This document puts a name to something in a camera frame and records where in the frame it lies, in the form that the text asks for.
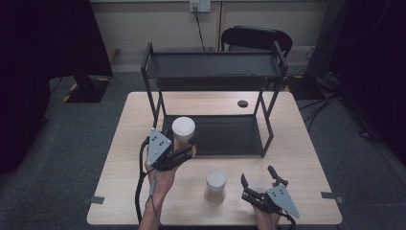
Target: black chair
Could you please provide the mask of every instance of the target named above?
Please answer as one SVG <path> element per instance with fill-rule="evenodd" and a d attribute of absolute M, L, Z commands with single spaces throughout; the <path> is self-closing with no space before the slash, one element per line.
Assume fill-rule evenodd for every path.
<path fill-rule="evenodd" d="M 228 45 L 229 52 L 244 51 L 269 51 L 272 50 L 274 41 L 278 41 L 284 57 L 289 54 L 292 48 L 292 38 L 282 31 L 271 30 L 258 27 L 234 26 L 221 34 L 221 51 L 225 51 L 225 44 Z M 268 80 L 265 88 L 274 82 Z"/>

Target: electrical outlet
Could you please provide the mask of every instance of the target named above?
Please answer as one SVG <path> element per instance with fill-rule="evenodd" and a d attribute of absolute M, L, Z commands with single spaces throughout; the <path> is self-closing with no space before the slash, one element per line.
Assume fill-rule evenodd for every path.
<path fill-rule="evenodd" d="M 196 8 L 198 12 L 210 12 L 212 9 L 211 0 L 192 0 L 189 2 L 189 11 L 194 12 Z"/>

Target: chair backrest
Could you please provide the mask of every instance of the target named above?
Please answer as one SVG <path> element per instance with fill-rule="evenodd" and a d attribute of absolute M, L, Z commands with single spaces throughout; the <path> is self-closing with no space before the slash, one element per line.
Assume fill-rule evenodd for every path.
<path fill-rule="evenodd" d="M 292 38 L 288 34 L 265 28 L 234 26 L 221 35 L 221 51 L 224 51 L 224 44 L 229 45 L 228 51 L 233 51 L 235 47 L 271 50 L 274 41 L 278 41 L 286 57 L 292 48 Z"/>

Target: black curtain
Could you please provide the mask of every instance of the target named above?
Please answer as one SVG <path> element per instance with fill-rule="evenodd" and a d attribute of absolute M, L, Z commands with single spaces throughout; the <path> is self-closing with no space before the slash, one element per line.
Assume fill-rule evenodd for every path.
<path fill-rule="evenodd" d="M 88 0 L 2 0 L 0 35 L 1 172 L 29 149 L 51 78 L 112 71 Z"/>
<path fill-rule="evenodd" d="M 403 0 L 350 1 L 330 70 L 406 165 Z"/>

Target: wooden table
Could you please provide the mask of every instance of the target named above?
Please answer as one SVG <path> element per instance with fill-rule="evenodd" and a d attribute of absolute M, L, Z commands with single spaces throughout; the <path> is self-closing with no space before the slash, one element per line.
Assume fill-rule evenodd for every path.
<path fill-rule="evenodd" d="M 258 92 L 166 92 L 165 103 L 168 114 L 250 113 L 257 96 Z M 272 92 L 264 92 L 264 98 L 269 102 Z M 238 107 L 239 100 L 247 101 L 249 106 Z M 263 115 L 258 113 L 259 130 L 261 137 L 265 133 L 265 138 L 266 127 L 260 116 Z M 134 194 L 139 174 L 139 151 L 149 135 L 152 121 L 147 93 L 130 93 L 95 192 L 95 196 L 104 197 L 104 202 L 91 205 L 87 216 L 90 224 L 138 224 Z M 335 199 L 322 198 L 321 192 L 330 193 L 331 189 L 290 93 L 280 93 L 271 114 L 271 124 L 275 137 L 264 158 L 195 157 L 184 163 L 178 169 L 164 202 L 162 223 L 256 225 L 253 208 L 241 199 L 240 177 L 244 173 L 250 188 L 264 192 L 273 182 L 267 171 L 268 165 L 272 165 L 279 176 L 289 181 L 287 189 L 301 215 L 296 218 L 297 224 L 339 224 L 342 217 Z M 215 168 L 228 175 L 226 196 L 221 203 L 210 202 L 204 197 L 207 172 Z M 142 212 L 148 189 L 146 179 L 140 198 Z M 282 218 L 281 224 L 289 222 Z"/>

